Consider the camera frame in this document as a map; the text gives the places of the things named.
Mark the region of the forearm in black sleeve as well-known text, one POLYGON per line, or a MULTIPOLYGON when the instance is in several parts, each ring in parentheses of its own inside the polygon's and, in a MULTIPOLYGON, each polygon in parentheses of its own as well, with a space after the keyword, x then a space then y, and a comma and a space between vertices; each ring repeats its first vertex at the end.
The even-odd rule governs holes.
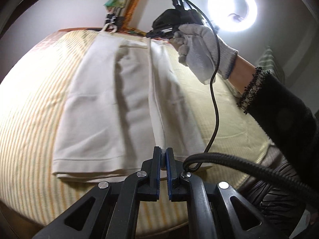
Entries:
POLYGON ((318 120, 304 102, 270 72, 236 58, 229 81, 241 93, 238 105, 280 149, 299 177, 318 181, 318 120))

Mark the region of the right hand in white glove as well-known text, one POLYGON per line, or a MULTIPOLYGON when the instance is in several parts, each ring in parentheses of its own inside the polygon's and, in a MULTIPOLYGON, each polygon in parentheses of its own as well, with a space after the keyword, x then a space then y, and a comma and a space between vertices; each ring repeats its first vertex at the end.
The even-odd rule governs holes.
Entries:
POLYGON ((198 24, 180 25, 170 43, 178 46, 178 61, 189 67, 204 85, 209 83, 215 71, 228 79, 238 54, 210 28, 198 24))

